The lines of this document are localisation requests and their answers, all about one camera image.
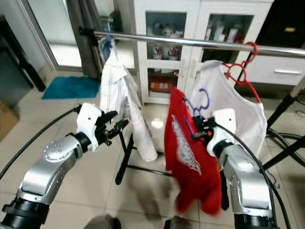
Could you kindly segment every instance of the black stand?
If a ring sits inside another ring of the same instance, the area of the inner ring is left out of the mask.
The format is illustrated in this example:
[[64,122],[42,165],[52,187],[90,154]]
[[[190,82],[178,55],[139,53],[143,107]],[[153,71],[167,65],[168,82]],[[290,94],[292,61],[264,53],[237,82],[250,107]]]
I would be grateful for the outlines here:
[[269,129],[273,123],[281,116],[282,113],[284,113],[288,107],[290,107],[296,98],[293,98],[290,94],[288,94],[283,101],[279,104],[279,106],[276,108],[274,113],[270,116],[270,118],[267,121],[267,129]]
[[284,149],[280,154],[272,158],[270,161],[268,161],[266,164],[263,165],[264,170],[269,169],[270,167],[274,166],[278,162],[282,161],[286,157],[293,154],[296,150],[299,148],[302,148],[305,146],[305,136],[301,137],[299,140],[294,142],[291,146]]
[[[148,169],[148,168],[143,168],[143,167],[129,165],[128,161],[129,161],[129,158],[130,158],[130,154],[131,154],[133,149],[137,149],[137,148],[133,146],[133,137],[132,137],[132,135],[129,138],[129,143],[128,143],[127,148],[126,148],[126,144],[125,144],[122,132],[119,133],[119,136],[120,136],[120,140],[121,140],[121,143],[122,143],[122,146],[123,146],[123,150],[124,150],[124,158],[123,158],[123,161],[121,163],[121,166],[120,166],[120,169],[118,171],[118,174],[115,177],[115,183],[117,185],[121,184],[121,182],[123,180],[123,177],[124,177],[124,174],[125,174],[125,171],[126,171],[126,168],[133,168],[133,169],[147,171],[147,172],[151,172],[151,173],[156,173],[156,174],[160,174],[160,175],[164,175],[164,176],[168,176],[168,177],[172,176],[169,173],[164,173],[164,172],[161,172],[161,171],[158,171],[158,170],[153,170],[153,169]],[[157,153],[159,155],[164,155],[164,153],[162,153],[162,152],[157,152]]]

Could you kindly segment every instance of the clothes hanger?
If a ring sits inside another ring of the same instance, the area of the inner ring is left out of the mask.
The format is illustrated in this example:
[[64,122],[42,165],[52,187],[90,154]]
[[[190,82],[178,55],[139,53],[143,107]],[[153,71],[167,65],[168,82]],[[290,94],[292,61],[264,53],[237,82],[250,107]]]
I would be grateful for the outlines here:
[[208,92],[207,92],[204,88],[200,88],[200,89],[199,89],[199,92],[205,93],[205,95],[206,95],[206,97],[207,97],[207,104],[206,104],[206,106],[202,106],[202,105],[201,105],[199,108],[197,108],[197,107],[194,107],[194,106],[191,104],[191,102],[190,102],[186,97],[184,97],[183,100],[184,100],[185,103],[187,103],[187,104],[191,107],[191,109],[192,109],[192,111],[193,111],[193,116],[195,116],[195,113],[196,113],[196,111],[197,111],[197,112],[199,113],[200,119],[203,120],[203,117],[202,117],[202,115],[201,115],[200,112],[201,112],[201,110],[206,110],[206,109],[209,108],[209,106],[210,106],[210,97],[209,97]]
[[[228,65],[227,63],[223,63],[224,66],[226,66],[228,68],[228,71],[225,73],[225,76],[227,78],[231,78],[238,86],[242,87],[244,85],[247,85],[250,90],[253,92],[256,100],[258,103],[261,102],[255,88],[253,87],[253,85],[247,80],[247,72],[246,72],[246,69],[245,69],[245,65],[250,63],[256,56],[257,56],[257,45],[254,43],[254,42],[247,42],[247,44],[253,46],[254,48],[254,52],[253,52],[253,56],[248,60],[248,61],[242,61],[241,63],[233,63],[232,65]],[[242,72],[244,74],[244,80],[243,81],[239,81],[239,80],[236,80],[234,79],[232,76],[231,76],[231,73],[230,73],[230,70],[232,69],[232,67],[234,66],[239,66],[241,67],[242,69]]]

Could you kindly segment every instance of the black base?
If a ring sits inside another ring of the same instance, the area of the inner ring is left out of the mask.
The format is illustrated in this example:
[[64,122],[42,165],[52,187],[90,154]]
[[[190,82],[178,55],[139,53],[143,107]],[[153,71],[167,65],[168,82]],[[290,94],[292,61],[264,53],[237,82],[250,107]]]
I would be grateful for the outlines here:
[[268,217],[234,214],[236,229],[274,229]]
[[45,223],[49,206],[16,197],[4,205],[6,213],[2,224],[15,229],[39,229]]
[[[143,168],[143,167],[129,165],[128,161],[129,161],[131,152],[132,152],[133,149],[137,149],[136,147],[133,146],[133,136],[132,135],[130,136],[129,143],[128,143],[127,147],[126,147],[126,144],[125,144],[125,141],[124,141],[124,137],[123,137],[122,134],[120,135],[120,140],[121,140],[121,143],[122,143],[122,146],[123,146],[123,150],[124,150],[124,158],[123,158],[123,161],[121,163],[120,169],[119,169],[119,171],[118,171],[118,173],[117,173],[117,175],[115,177],[115,183],[117,185],[121,184],[121,182],[123,180],[123,177],[124,177],[124,174],[125,174],[125,171],[126,171],[126,168],[142,170],[142,171],[151,172],[151,173],[155,173],[155,174],[160,174],[160,175],[164,175],[164,176],[168,176],[168,177],[172,176],[171,174],[165,173],[165,172],[162,172],[162,171],[157,171],[157,170],[153,170],[153,169],[149,169],[149,168]],[[159,155],[163,155],[164,156],[164,153],[162,153],[162,152],[157,152],[157,153]]]

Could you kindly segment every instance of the rack leg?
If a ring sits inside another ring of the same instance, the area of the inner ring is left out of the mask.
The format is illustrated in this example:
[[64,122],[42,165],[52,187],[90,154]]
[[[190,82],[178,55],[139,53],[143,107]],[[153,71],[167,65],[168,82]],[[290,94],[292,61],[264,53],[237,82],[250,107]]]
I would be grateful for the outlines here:
[[267,121],[267,129],[269,129],[272,124],[278,119],[278,117],[287,110],[290,105],[294,103],[297,96],[300,94],[302,89],[305,87],[305,76],[303,76],[302,80],[299,82],[297,86],[288,94],[285,99],[279,104],[277,109],[271,115],[271,117]]
[[273,123],[278,119],[279,116],[281,116],[282,113],[284,113],[290,105],[294,103],[296,98],[291,97],[290,94],[288,94],[285,99],[279,104],[279,106],[276,108],[274,113],[271,115],[271,117],[267,121],[267,129],[269,129]]
[[284,149],[280,154],[272,158],[266,164],[263,165],[264,170],[269,169],[270,167],[274,166],[278,162],[282,161],[284,158],[293,154],[296,150],[303,147],[305,145],[305,136],[294,142],[291,146]]
[[118,171],[118,174],[115,177],[115,183],[117,185],[120,185],[122,180],[123,180],[123,176],[124,176],[124,173],[126,171],[126,167],[128,166],[128,161],[129,161],[129,158],[130,158],[130,154],[132,152],[132,147],[133,147],[133,137],[131,135],[130,139],[129,139],[128,146],[127,146],[127,149],[126,149],[126,151],[124,150],[124,158],[123,158],[123,161],[121,163],[121,167]]

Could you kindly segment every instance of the clothes rack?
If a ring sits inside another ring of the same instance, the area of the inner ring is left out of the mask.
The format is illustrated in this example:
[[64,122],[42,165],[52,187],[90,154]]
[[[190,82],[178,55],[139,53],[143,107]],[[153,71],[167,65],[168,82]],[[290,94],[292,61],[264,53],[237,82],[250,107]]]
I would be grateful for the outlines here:
[[[113,32],[102,32],[95,31],[93,29],[85,29],[80,28],[79,32],[81,35],[88,36],[92,44],[97,44],[97,38],[106,37],[110,35],[111,37],[117,40],[125,40],[125,41],[138,41],[138,42],[166,42],[166,43],[175,43],[178,45],[187,45],[187,46],[199,46],[204,49],[215,49],[215,50],[231,50],[231,51],[245,51],[245,52],[253,52],[254,47],[248,44],[239,44],[239,43],[226,43],[226,42],[214,42],[214,41],[202,41],[202,40],[191,40],[191,39],[183,39],[183,38],[166,38],[162,36],[146,36],[146,35],[134,35],[134,34],[126,34],[126,33],[113,33]],[[298,57],[305,58],[305,50],[302,49],[292,49],[292,48],[280,48],[280,47],[270,47],[270,46],[257,46],[258,54],[266,54],[266,55],[276,55],[276,56],[286,56],[286,57]],[[271,125],[278,119],[278,117],[296,100],[297,96],[305,87],[305,76],[299,82],[297,86],[291,91],[290,94],[286,96],[286,98],[279,104],[278,108],[272,114],[272,116],[268,119],[268,129]],[[305,136],[300,137],[294,144],[286,148],[283,152],[281,152],[277,157],[271,159],[264,165],[264,169],[268,169],[276,163],[280,162],[284,158],[289,155],[292,155],[296,150],[305,146],[304,142]],[[161,174],[165,176],[171,176],[169,173],[148,169],[144,167],[138,167],[134,165],[129,165],[128,161],[133,149],[136,149],[133,146],[133,137],[132,134],[130,136],[129,143],[126,147],[124,138],[122,133],[120,133],[120,140],[124,150],[124,158],[121,163],[118,174],[115,178],[115,183],[117,185],[121,184],[126,168],[132,168],[147,172],[152,172],[156,174]]]

